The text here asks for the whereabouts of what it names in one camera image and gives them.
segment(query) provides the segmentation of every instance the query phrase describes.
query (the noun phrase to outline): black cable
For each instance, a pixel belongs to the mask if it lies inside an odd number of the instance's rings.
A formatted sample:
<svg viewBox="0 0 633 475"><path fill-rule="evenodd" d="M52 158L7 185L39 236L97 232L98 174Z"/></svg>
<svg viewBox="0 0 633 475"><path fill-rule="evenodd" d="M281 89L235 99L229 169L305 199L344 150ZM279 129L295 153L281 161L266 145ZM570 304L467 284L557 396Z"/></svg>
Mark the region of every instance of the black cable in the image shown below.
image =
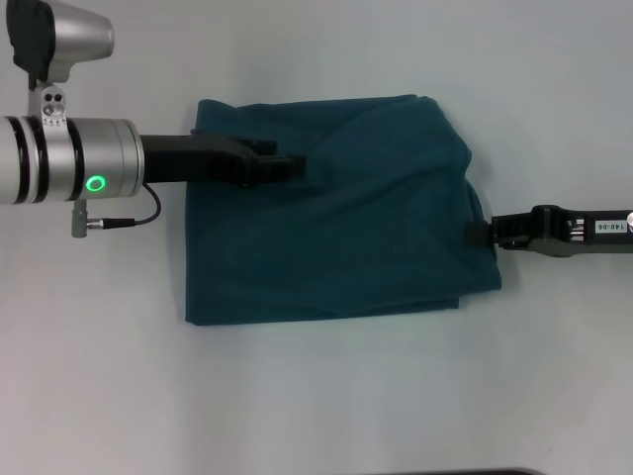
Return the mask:
<svg viewBox="0 0 633 475"><path fill-rule="evenodd" d="M162 211L162 206L160 205L160 198L154 190L152 190L148 184L144 183L142 186L145 187L145 190L149 192L151 197L154 199L156 203L156 211L153 215L145 220L135 220L133 218L104 218L101 220L103 222L104 230L116 230L120 228L133 228L134 226L146 225L147 223L151 223L155 221L156 218L160 216L160 212Z"/></svg>
<svg viewBox="0 0 633 475"><path fill-rule="evenodd" d="M143 183L142 186L145 187L145 190L147 190L149 194L151 195L151 197L154 199L154 202L156 203L156 211L154 212L153 215L151 215L147 219L135 221L135 226L146 225L147 223L151 223L152 221L155 221L156 218L160 216L160 212L162 211L162 206L160 205L160 198L158 198L158 195L156 194L156 192L152 190L151 187L147 183Z"/></svg>

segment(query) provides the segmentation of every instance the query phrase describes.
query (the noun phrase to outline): white background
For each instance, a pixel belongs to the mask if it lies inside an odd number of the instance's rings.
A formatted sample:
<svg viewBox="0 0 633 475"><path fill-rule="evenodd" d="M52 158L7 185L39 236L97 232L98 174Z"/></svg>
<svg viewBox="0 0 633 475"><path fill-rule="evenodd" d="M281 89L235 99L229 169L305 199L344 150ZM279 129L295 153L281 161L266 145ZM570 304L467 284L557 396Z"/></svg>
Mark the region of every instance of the white background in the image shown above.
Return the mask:
<svg viewBox="0 0 633 475"><path fill-rule="evenodd" d="M628 0L82 4L117 47L75 68L71 115L174 134L204 98L428 95L489 215L633 206ZM23 114L6 38L0 63ZM501 252L504 289L459 311L195 328L184 187L158 191L158 223L84 240L69 205L0 210L0 473L631 473L633 256Z"/></svg>

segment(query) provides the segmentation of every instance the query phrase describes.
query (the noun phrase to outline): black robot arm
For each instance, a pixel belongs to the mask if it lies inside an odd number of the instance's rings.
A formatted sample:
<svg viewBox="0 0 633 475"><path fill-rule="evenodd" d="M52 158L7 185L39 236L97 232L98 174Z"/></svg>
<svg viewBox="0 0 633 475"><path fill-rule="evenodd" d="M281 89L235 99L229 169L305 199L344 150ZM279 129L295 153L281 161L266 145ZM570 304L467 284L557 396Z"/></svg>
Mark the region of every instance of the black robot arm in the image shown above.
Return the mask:
<svg viewBox="0 0 633 475"><path fill-rule="evenodd" d="M508 250L530 250L551 257L584 253L633 252L633 211L571 211L536 206L529 213L495 216L472 223L466 242L497 244Z"/></svg>

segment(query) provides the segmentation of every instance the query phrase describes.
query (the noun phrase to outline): dark teal cloth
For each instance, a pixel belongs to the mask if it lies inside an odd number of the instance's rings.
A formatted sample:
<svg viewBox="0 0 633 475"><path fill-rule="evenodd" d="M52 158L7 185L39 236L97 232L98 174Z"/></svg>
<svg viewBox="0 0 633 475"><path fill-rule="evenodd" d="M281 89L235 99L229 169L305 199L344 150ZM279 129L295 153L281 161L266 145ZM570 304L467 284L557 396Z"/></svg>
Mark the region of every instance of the dark teal cloth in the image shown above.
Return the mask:
<svg viewBox="0 0 633 475"><path fill-rule="evenodd" d="M501 285L471 153L432 99L253 105L203 101L197 129L274 140L303 181L190 183L187 321L230 325L454 309Z"/></svg>

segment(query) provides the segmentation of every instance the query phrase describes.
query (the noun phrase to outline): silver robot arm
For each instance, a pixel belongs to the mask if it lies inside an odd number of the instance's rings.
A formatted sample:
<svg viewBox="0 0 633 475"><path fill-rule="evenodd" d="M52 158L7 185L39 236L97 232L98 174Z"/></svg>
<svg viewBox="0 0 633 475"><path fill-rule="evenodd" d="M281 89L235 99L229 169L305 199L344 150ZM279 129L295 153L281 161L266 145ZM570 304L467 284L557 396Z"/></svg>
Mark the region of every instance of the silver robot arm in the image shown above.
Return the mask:
<svg viewBox="0 0 633 475"><path fill-rule="evenodd" d="M149 183L219 181L254 187L305 173L302 156L274 142L196 132L140 136L120 119L71 119L59 86L78 62L110 56L112 23L56 0L8 0L14 62L29 74L26 117L0 118L0 204L74 202L72 235L127 228L157 217ZM157 205L148 220L88 219L86 201L131 197L145 186Z"/></svg>

